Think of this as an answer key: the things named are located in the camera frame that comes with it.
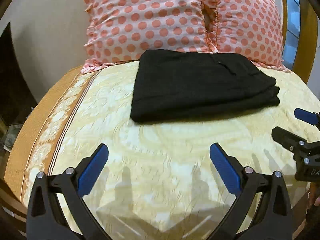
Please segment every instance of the window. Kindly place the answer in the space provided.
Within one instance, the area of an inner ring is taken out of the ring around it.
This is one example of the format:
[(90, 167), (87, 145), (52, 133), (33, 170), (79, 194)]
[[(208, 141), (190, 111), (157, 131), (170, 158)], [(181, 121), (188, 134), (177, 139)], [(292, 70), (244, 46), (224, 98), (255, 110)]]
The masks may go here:
[(299, 0), (287, 0), (288, 26), (282, 63), (287, 68), (292, 69), (297, 54), (299, 34), (300, 34), (300, 4)]

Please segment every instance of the black pants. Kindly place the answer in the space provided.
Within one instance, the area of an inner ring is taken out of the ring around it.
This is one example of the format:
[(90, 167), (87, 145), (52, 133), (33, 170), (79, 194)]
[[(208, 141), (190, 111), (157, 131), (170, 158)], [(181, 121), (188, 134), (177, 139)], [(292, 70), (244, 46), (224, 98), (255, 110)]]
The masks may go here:
[(130, 117), (159, 122), (277, 106), (275, 84), (240, 54), (147, 50), (140, 58)]

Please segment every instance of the bed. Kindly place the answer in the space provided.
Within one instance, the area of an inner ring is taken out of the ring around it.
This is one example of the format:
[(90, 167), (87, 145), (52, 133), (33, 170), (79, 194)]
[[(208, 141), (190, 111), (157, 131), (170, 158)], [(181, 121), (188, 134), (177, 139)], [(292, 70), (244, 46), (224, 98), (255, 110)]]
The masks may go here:
[[(85, 75), (76, 68), (48, 92), (23, 126), (5, 174), (25, 205), (39, 171), (62, 173), (100, 143), (108, 146), (109, 160), (84, 200), (114, 239), (207, 236), (234, 201), (210, 161), (214, 142), (257, 172), (280, 170), (292, 206), (305, 196), (308, 183), (294, 179), (292, 154), (271, 138), (271, 130), (281, 126), (317, 140), (317, 129), (293, 115), (296, 107), (311, 112), (320, 108), (295, 73), (261, 69), (277, 80), (278, 107), (210, 121), (137, 125), (129, 116), (138, 65), (130, 62)], [(61, 203), (77, 230), (63, 199)], [(248, 227), (256, 205), (257, 199), (241, 230)]]

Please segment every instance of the black clamp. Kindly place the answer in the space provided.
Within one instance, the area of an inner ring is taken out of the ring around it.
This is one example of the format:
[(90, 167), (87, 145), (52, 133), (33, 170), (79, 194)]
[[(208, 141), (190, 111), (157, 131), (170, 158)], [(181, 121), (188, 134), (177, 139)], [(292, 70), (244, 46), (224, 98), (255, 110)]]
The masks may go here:
[[(210, 158), (228, 191), (236, 200), (207, 240), (291, 240), (293, 233), (289, 195), (281, 172), (256, 173), (228, 156), (218, 143), (210, 147)], [(110, 240), (95, 220), (82, 197), (90, 193), (108, 159), (104, 144), (63, 174), (46, 176), (40, 172), (34, 182), (27, 214), (28, 240)], [(237, 234), (256, 193), (262, 192), (249, 228)], [(65, 197), (70, 212), (83, 235), (70, 229), (57, 193)]]
[[(320, 130), (320, 114), (297, 108), (294, 116)], [(295, 179), (300, 181), (320, 181), (320, 141), (308, 143), (307, 140), (280, 127), (272, 130), (272, 138), (293, 153), (296, 162)]]

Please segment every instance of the pillow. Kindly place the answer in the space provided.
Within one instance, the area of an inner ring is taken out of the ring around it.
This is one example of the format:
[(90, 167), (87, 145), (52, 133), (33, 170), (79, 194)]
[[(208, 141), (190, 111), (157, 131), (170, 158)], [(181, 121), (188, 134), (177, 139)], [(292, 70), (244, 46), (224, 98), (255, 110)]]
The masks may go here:
[(84, 0), (90, 57), (82, 73), (138, 60), (147, 49), (218, 52), (207, 36), (202, 0)]
[(282, 65), (284, 42), (274, 0), (204, 0), (208, 14), (217, 17), (208, 25), (219, 52), (239, 53), (257, 66), (289, 72)]

